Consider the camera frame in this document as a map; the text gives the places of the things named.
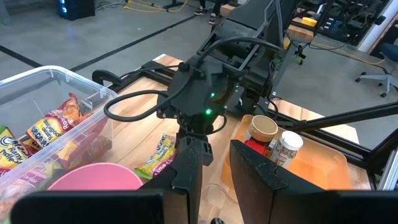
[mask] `shoe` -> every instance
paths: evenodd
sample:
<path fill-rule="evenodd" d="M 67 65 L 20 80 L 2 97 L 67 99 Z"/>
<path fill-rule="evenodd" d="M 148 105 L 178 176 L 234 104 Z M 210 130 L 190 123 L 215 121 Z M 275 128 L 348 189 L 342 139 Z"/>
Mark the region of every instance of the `shoe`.
<path fill-rule="evenodd" d="M 214 25 L 216 23 L 216 16 L 217 15 L 215 13 L 210 14 L 209 24 Z"/>
<path fill-rule="evenodd" d="M 199 6 L 199 8 L 197 10 L 195 10 L 195 12 L 193 12 L 193 13 L 197 16 L 202 16 L 207 13 L 207 9 L 204 9 L 203 7 Z"/>

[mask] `pink bowl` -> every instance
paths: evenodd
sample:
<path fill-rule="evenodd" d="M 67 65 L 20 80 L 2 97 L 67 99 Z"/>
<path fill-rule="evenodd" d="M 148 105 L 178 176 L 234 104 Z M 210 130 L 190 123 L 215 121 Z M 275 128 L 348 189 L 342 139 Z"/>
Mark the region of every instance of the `pink bowl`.
<path fill-rule="evenodd" d="M 136 190 L 141 186 L 142 181 L 128 168 L 100 162 L 65 174 L 49 190 Z"/>

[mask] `office chair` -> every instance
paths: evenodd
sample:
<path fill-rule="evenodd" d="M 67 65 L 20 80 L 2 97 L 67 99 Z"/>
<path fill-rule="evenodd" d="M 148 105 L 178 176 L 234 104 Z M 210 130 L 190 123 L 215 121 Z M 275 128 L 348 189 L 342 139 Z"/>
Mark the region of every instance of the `office chair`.
<path fill-rule="evenodd" d="M 394 71 L 398 63 L 398 45 L 382 44 L 379 50 L 383 54 L 387 64 L 392 66 L 392 71 Z M 380 80 L 379 86 L 386 86 L 386 92 L 380 94 L 380 97 L 384 98 L 390 92 L 391 85 L 398 91 L 398 79 L 391 75 L 392 71 L 388 72 L 385 68 L 383 68 L 383 71 L 384 75 L 367 75 L 366 72 L 363 72 L 359 78 L 355 79 L 355 82 L 360 82 L 362 78 Z"/>

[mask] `person's leg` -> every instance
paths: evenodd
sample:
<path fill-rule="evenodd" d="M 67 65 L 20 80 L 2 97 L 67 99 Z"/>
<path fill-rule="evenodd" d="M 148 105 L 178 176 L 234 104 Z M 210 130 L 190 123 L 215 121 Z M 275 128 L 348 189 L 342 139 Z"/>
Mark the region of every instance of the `person's leg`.
<path fill-rule="evenodd" d="M 206 1 L 205 0 L 199 0 L 200 6 L 197 10 L 195 10 L 194 14 L 201 16 L 201 15 L 205 15 L 207 13 L 207 9 L 206 9 Z"/>
<path fill-rule="evenodd" d="M 216 23 L 216 17 L 220 14 L 221 4 L 223 2 L 224 2 L 224 0 L 216 0 L 216 2 L 214 4 L 213 12 L 210 14 L 209 24 Z"/>

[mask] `concrete floor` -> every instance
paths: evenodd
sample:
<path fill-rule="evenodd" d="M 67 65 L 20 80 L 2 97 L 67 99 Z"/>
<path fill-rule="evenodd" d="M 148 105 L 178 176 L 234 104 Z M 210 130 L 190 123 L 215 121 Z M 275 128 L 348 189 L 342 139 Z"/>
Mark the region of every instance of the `concrete floor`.
<path fill-rule="evenodd" d="M 166 5 L 170 1 L 154 0 Z M 196 1 L 189 4 L 196 6 Z M 192 16 L 194 8 L 184 7 L 180 12 L 144 13 L 118 7 L 98 11 L 95 17 L 67 21 L 58 17 L 51 5 L 40 7 L 13 7 L 13 26 L 0 25 L 0 45 L 7 47 L 42 65 L 60 65 L 73 68 L 100 55 L 137 41 Z M 195 17 L 145 41 L 106 57 L 79 71 L 91 78 L 92 71 L 106 69 L 115 74 L 134 70 L 160 54 L 180 59 L 192 56 L 210 32 L 208 16 Z M 316 42 L 338 45 L 316 38 Z M 344 50 L 366 60 L 377 62 L 346 47 Z M 392 90 L 380 98 L 384 89 L 377 82 L 354 80 L 363 71 L 381 73 L 381 69 L 325 51 L 306 49 L 303 65 L 292 63 L 285 73 L 277 94 L 283 99 L 323 115 L 332 115 L 369 106 L 382 105 L 398 99 Z M 26 65 L 0 52 L 0 80 L 30 69 Z M 398 115 L 350 124 L 357 129 L 360 144 L 373 148 L 398 127 Z"/>

